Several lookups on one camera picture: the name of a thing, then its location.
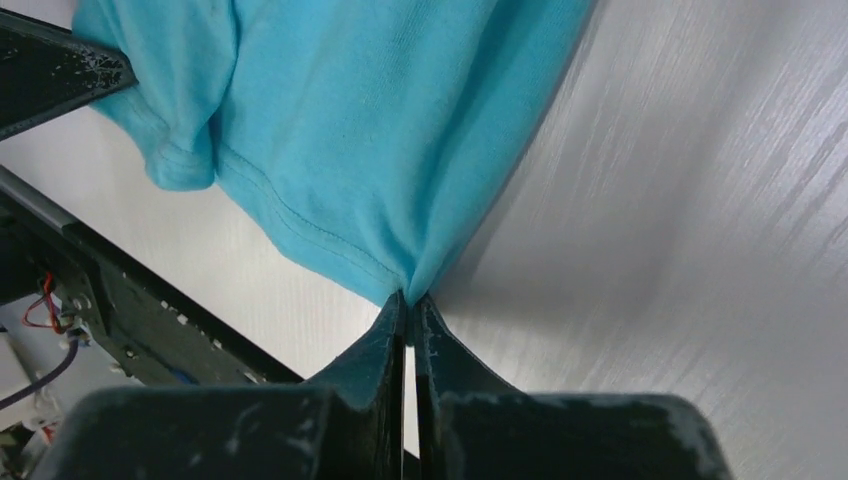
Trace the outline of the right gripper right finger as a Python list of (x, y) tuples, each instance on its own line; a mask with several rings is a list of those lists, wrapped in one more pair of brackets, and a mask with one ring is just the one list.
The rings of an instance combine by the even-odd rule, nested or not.
[(414, 331), (424, 479), (730, 479), (710, 423), (665, 394), (525, 393), (423, 297)]

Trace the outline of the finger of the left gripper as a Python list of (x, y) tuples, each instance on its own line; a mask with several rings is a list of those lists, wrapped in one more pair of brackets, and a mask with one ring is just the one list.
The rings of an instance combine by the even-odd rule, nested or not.
[(119, 50), (1, 11), (1, 138), (6, 140), (137, 84)]

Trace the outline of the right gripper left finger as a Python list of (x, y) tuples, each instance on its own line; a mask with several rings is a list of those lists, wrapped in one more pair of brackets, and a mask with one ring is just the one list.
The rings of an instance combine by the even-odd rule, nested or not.
[(297, 384), (126, 387), (84, 398), (37, 479), (399, 479), (407, 304)]

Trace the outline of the turquoise t shirt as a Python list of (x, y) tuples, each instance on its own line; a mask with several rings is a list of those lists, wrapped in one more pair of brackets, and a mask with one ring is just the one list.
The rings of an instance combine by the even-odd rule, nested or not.
[(589, 1), (81, 1), (137, 84), (95, 109), (170, 191), (219, 186), (287, 258), (416, 302), (545, 115)]

